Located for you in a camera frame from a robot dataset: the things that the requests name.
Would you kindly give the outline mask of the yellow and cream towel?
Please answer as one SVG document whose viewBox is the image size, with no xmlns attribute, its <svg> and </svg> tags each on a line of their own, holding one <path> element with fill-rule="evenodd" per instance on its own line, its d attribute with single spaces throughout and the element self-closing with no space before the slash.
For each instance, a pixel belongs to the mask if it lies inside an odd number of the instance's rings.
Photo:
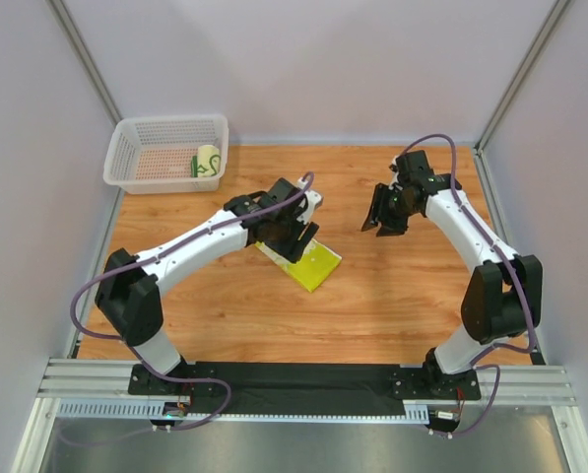
<svg viewBox="0 0 588 473">
<path fill-rule="evenodd" d="M 342 262 L 341 255 L 315 238 L 296 263 L 289 262 L 263 242 L 256 243 L 255 247 L 310 293 L 318 289 Z"/>
</svg>

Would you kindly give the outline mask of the green and cream patterned towel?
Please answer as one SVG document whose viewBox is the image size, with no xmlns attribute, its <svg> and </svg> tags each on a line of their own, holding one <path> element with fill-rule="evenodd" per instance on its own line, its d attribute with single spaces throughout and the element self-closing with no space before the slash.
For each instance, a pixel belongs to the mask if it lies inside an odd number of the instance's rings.
<svg viewBox="0 0 588 473">
<path fill-rule="evenodd" d="M 191 158 L 190 171 L 194 178 L 216 176 L 221 168 L 221 152 L 214 145 L 202 145 Z"/>
</svg>

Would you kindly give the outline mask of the white perforated plastic basket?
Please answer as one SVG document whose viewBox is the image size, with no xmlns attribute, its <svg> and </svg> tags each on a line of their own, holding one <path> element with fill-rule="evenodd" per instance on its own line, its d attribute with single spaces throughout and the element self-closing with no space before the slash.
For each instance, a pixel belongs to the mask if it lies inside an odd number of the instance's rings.
<svg viewBox="0 0 588 473">
<path fill-rule="evenodd" d="M 191 176 L 191 158 L 202 145 L 221 152 L 214 177 Z M 220 187 L 228 150 L 229 123 L 220 114 L 125 118 L 112 133 L 103 180 L 134 195 L 212 192 Z"/>
</svg>

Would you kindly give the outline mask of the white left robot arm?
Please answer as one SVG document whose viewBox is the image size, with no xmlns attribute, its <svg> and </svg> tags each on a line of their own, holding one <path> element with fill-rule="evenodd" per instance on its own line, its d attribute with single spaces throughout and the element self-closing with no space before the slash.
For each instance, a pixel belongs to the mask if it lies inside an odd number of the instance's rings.
<svg viewBox="0 0 588 473">
<path fill-rule="evenodd" d="M 187 378 L 190 369 L 163 328 L 163 297 L 197 270 L 257 242 L 299 262 L 319 229 L 311 217 L 322 201 L 318 192 L 283 181 L 232 198 L 203 224 L 156 248 L 136 254 L 120 248 L 106 261 L 95 304 L 143 365 L 163 378 Z"/>
</svg>

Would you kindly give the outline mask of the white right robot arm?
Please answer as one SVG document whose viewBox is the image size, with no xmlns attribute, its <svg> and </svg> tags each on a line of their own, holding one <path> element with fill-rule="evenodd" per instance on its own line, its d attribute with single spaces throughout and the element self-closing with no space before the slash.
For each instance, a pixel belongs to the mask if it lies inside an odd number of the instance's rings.
<svg viewBox="0 0 588 473">
<path fill-rule="evenodd" d="M 410 217 L 421 213 L 451 242 L 470 272 L 461 302 L 461 323 L 430 350 L 424 368 L 439 379 L 471 371 L 497 349 L 530 354 L 541 319 L 543 266 L 502 241 L 475 211 L 467 194 L 446 187 L 432 194 L 417 186 L 375 186 L 362 230 L 400 236 Z"/>
</svg>

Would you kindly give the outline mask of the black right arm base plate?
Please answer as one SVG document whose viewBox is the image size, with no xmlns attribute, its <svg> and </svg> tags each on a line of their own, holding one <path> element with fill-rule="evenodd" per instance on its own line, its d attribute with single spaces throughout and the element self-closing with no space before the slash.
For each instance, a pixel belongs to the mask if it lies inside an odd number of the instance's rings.
<svg viewBox="0 0 588 473">
<path fill-rule="evenodd" d="M 424 368 L 398 368 L 390 377 L 391 394 L 401 400 L 455 401 L 482 398 L 475 371 L 431 374 Z"/>
</svg>

